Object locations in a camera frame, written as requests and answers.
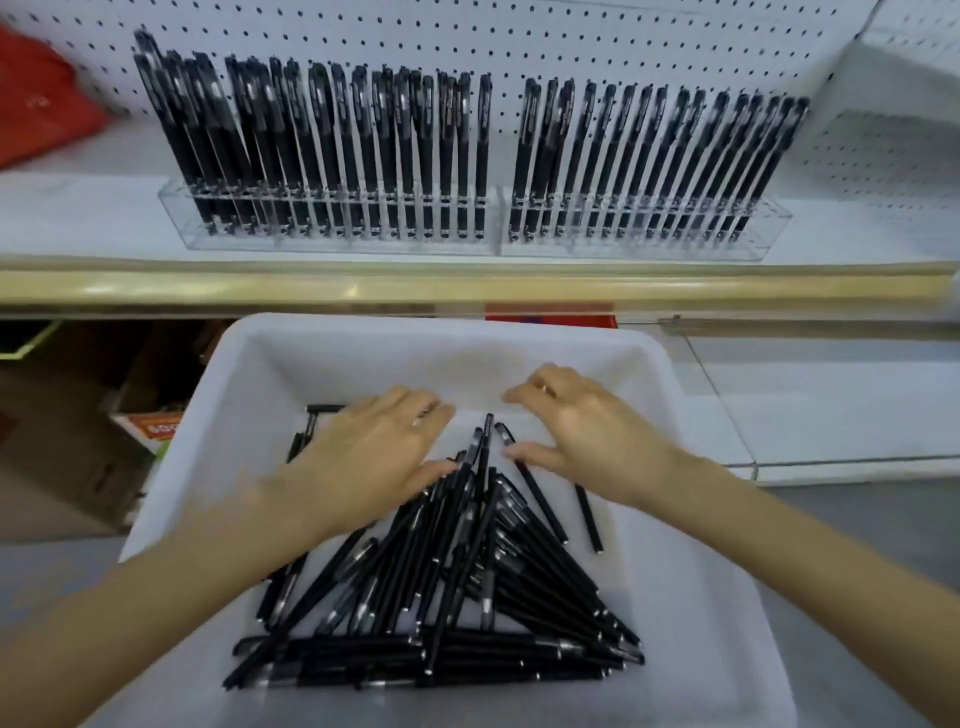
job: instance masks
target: right hand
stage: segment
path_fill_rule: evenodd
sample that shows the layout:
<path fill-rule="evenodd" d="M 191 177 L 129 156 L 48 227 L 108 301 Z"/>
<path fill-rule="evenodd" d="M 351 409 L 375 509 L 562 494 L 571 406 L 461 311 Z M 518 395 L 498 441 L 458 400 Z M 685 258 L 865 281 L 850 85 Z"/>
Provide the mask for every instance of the right hand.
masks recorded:
<path fill-rule="evenodd" d="M 657 512 L 693 455 L 593 379 L 547 364 L 508 389 L 504 401 L 536 415 L 556 447 L 518 442 L 508 457 L 540 466 L 607 500 Z"/>

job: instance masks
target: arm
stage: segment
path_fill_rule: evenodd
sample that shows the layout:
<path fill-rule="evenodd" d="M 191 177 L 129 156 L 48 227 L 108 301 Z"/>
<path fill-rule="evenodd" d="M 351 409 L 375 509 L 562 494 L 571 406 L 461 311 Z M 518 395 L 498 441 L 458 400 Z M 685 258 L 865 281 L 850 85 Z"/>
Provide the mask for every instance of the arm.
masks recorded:
<path fill-rule="evenodd" d="M 0 650 L 3 724 L 78 725 L 269 572 L 449 473 L 421 463 L 453 416 L 437 405 L 406 388 L 357 402 L 293 463 L 60 601 Z"/>
<path fill-rule="evenodd" d="M 960 717 L 960 597 L 684 452 L 596 382 L 546 366 L 507 392 L 556 447 L 508 455 L 646 511 L 698 539 L 815 619 L 918 711 Z"/>

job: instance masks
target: gray floor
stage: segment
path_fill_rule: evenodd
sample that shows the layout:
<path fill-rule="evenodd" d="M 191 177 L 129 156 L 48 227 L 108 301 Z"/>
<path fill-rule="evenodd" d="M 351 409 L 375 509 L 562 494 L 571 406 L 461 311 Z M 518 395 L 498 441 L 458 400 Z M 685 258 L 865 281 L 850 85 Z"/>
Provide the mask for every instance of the gray floor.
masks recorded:
<path fill-rule="evenodd" d="M 775 493 L 910 569 L 960 589 L 960 483 L 812 486 Z M 801 728 L 930 726 L 796 607 L 765 587 L 760 593 Z"/>
<path fill-rule="evenodd" d="M 960 483 L 782 488 L 788 503 L 960 589 Z M 57 596 L 95 584 L 123 541 L 0 547 L 0 641 Z M 790 603 L 760 587 L 790 675 L 801 728 L 924 728 L 893 691 Z"/>

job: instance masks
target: pile of pens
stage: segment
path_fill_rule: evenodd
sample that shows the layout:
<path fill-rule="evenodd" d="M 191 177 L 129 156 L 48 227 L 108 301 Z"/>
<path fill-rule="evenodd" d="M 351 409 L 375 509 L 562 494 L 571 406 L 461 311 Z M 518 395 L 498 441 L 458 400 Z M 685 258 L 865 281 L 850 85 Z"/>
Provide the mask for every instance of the pile of pens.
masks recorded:
<path fill-rule="evenodd" d="M 395 74 L 384 66 L 368 75 L 366 66 L 356 66 L 348 90 L 339 63 L 327 71 L 311 62 L 304 84 L 296 61 L 230 56 L 225 65 L 232 105 L 206 54 L 183 59 L 173 51 L 160 53 L 145 30 L 134 37 L 137 70 L 207 234 L 429 240 L 439 205 L 440 238 L 452 234 L 454 207 L 457 237 L 484 237 L 489 74 L 480 79 L 471 124 L 469 73 L 454 78 L 438 72 L 435 83 L 418 70 L 400 68 Z"/>
<path fill-rule="evenodd" d="M 760 93 L 753 97 L 741 93 L 731 103 L 731 94 L 721 91 L 701 123 L 707 93 L 698 88 L 691 94 L 681 87 L 662 129 L 667 86 L 654 90 L 647 85 L 637 94 L 636 84 L 627 85 L 620 96 L 619 112 L 594 185 L 613 118 L 616 85 L 608 85 L 599 102 L 581 175 L 580 160 L 597 97 L 596 84 L 587 83 L 563 193 L 558 195 L 575 93 L 572 79 L 559 86 L 557 79 L 548 82 L 540 111 L 541 87 L 533 79 L 526 82 L 510 212 L 513 241 L 520 240 L 522 235 L 524 241 L 613 236 L 697 239 L 702 244 L 733 242 L 747 228 L 751 216 L 757 214 L 767 183 L 809 108 L 806 98 L 772 96 L 765 100 Z M 637 95 L 636 113 L 630 123 Z M 639 152 L 633 163 L 637 145 Z M 616 175 L 608 191 L 618 156 Z M 628 178 L 630 182 L 624 190 Z M 575 192 L 578 179 L 580 185 Z"/>
<path fill-rule="evenodd" d="M 309 444 L 318 415 L 338 409 L 307 408 L 290 459 Z M 644 663 L 639 638 L 566 552 L 566 534 L 530 471 L 517 463 L 547 523 L 504 473 L 488 467 L 493 432 L 514 441 L 493 419 L 488 414 L 474 430 L 456 471 L 397 509 L 386 535 L 365 539 L 371 524 L 347 536 L 292 607 L 307 555 L 268 578 L 257 613 L 266 634 L 236 644 L 241 661 L 226 689 L 602 680 Z M 581 493 L 578 486 L 599 552 Z M 312 635 L 293 637 L 328 596 Z M 479 620 L 462 615 L 467 600 L 478 603 Z M 497 615 L 513 631 L 494 631 Z"/>

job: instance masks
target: red plastic bag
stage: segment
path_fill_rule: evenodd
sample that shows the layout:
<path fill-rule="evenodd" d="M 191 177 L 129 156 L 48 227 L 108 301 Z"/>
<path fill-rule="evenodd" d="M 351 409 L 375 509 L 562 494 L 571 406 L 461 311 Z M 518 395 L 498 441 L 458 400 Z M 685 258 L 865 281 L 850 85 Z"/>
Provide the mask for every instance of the red plastic bag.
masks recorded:
<path fill-rule="evenodd" d="M 52 49 L 0 26 L 0 168 L 104 128 L 107 113 L 76 80 Z"/>

